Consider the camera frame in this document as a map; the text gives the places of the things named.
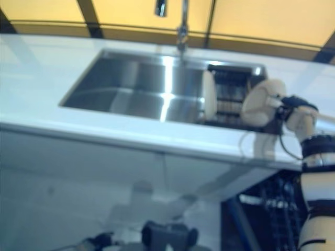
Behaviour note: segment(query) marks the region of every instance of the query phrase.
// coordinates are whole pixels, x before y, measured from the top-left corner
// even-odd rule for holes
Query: metal grate
[[[298,175],[281,171],[239,196],[263,250],[297,251],[300,230],[307,217],[305,205],[298,205],[295,199],[294,178]],[[257,217],[268,221],[256,225]],[[268,243],[260,241],[265,231],[272,236]]]

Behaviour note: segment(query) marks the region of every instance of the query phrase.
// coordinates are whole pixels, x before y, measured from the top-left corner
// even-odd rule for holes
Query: faucet spout
[[[155,14],[160,17],[166,17],[168,0],[157,0]],[[188,0],[183,0],[182,6],[182,23],[177,29],[177,48],[183,58],[184,53],[187,49],[188,42],[188,25],[187,25],[187,15],[188,15]]]

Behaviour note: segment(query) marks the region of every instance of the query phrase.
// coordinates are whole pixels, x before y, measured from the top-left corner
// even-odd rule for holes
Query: stainless steel sink
[[[251,75],[265,73],[256,64],[103,50],[61,106],[198,123],[204,103],[202,74],[209,65]]]

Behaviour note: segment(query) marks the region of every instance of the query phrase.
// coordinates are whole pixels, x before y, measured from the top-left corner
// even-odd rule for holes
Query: white countertop
[[[1,35],[0,120],[37,129],[85,134],[111,140],[160,146],[174,151],[253,157],[255,133],[200,125],[63,108],[59,102],[102,48],[171,55],[176,48],[88,38]],[[189,49],[188,56],[264,64],[270,77],[281,78],[288,94],[298,94],[335,117],[335,66],[225,51]],[[288,148],[299,153],[291,135]],[[276,160],[292,162],[276,144]]]

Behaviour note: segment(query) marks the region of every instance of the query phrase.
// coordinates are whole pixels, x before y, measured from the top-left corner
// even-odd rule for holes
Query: yellow wall
[[[182,0],[168,0],[167,17],[164,18],[154,15],[155,0],[92,0],[92,2],[98,21],[101,23],[168,29],[176,29],[181,23]],[[210,6],[211,0],[189,0],[190,31],[206,32]],[[59,20],[84,23],[76,0],[1,0],[0,7],[9,20]],[[212,26],[214,33],[317,46],[323,46],[334,31],[335,0],[217,0]]]

